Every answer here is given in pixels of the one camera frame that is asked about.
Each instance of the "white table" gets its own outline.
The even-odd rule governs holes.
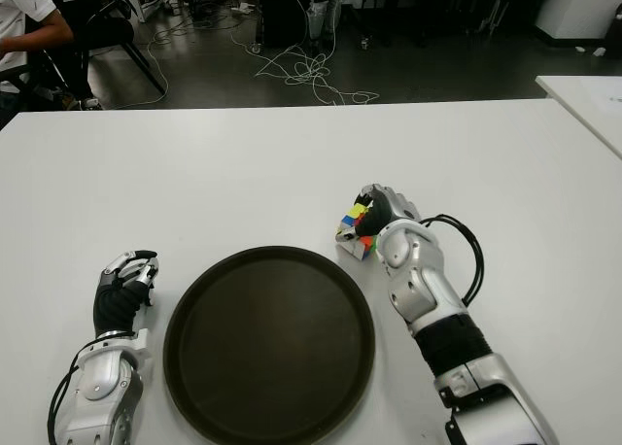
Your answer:
[[[212,264],[281,244],[337,261],[374,318],[370,387],[324,443],[443,443],[448,412],[383,272],[332,241],[359,188],[381,182],[476,233],[486,276],[472,316],[561,442],[616,443],[621,180],[622,162],[554,100],[19,115],[0,132],[2,442],[46,443],[52,391],[93,335],[99,272],[146,248],[161,262],[156,363],[134,443],[205,443],[163,383],[168,318]],[[470,249],[434,230],[462,292]]]
[[[538,76],[536,82],[622,159],[622,77]]]

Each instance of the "black rubber sleeve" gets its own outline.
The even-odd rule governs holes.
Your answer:
[[[481,330],[467,314],[428,325],[415,335],[434,377],[470,360],[492,354]]]
[[[148,297],[149,288],[144,283],[134,281],[123,287],[115,275],[102,274],[93,304],[95,335],[131,331],[136,311]]]
[[[369,208],[355,230],[359,236],[374,236],[391,221],[391,204],[384,194],[373,197],[373,205]]]
[[[136,258],[152,258],[156,256],[157,253],[154,251],[136,251]]]

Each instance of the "rubik's cube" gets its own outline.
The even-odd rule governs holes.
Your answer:
[[[359,203],[354,204],[354,207],[352,207],[350,212],[348,212],[348,215],[341,220],[337,231],[351,226],[356,226],[366,213],[367,207]],[[348,241],[347,243],[339,243],[339,245],[341,245],[343,249],[345,249],[352,256],[356,257],[358,260],[363,260],[369,256],[374,249],[376,249],[376,237],[363,236],[361,238]]]

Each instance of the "silver metal arm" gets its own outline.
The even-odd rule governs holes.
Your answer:
[[[71,394],[58,445],[128,445],[134,411],[150,365],[149,331],[128,334],[141,304],[152,304],[156,253],[131,251],[100,276],[93,307],[97,343],[83,349],[76,365],[81,377]]]
[[[544,416],[503,357],[492,352],[445,278],[438,241],[418,223],[419,216],[412,213],[414,206],[404,208],[410,203],[403,196],[380,185],[363,188],[358,201],[371,202],[368,213],[373,225],[363,219],[356,229],[342,231],[337,240],[354,239],[362,230],[378,234],[376,252],[391,279],[391,302],[428,362],[443,404],[452,410],[445,428],[451,443],[559,444]],[[377,205],[382,214],[372,213]]]

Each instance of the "white shirt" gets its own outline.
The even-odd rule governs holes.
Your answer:
[[[52,0],[0,0],[0,40],[17,37],[26,31],[26,15],[37,22],[56,9]],[[26,64],[26,53],[14,51],[0,60],[0,71]],[[10,83],[2,83],[0,91],[17,92]]]

